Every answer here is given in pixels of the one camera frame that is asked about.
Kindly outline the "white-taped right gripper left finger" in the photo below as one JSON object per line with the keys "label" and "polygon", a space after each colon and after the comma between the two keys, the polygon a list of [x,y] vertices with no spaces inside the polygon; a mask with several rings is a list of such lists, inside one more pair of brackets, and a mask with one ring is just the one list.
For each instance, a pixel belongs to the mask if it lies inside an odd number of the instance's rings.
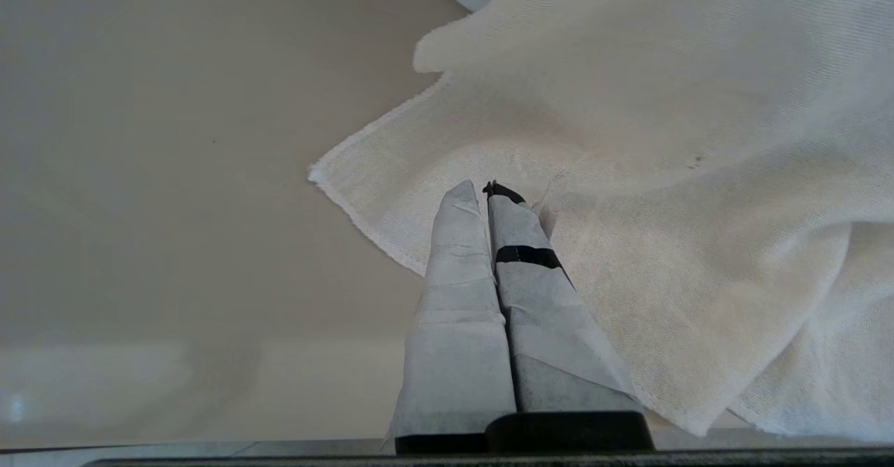
{"label": "white-taped right gripper left finger", "polygon": [[389,436],[399,454],[485,453],[488,427],[516,412],[489,240],[474,185],[461,181],[435,215]]}

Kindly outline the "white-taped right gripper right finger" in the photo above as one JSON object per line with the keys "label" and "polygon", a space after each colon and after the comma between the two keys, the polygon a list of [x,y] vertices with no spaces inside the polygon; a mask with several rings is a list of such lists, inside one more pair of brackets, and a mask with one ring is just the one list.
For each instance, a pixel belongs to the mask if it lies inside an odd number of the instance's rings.
{"label": "white-taped right gripper right finger", "polygon": [[483,192],[520,412],[643,414],[626,366],[584,305],[539,216],[495,181]]}

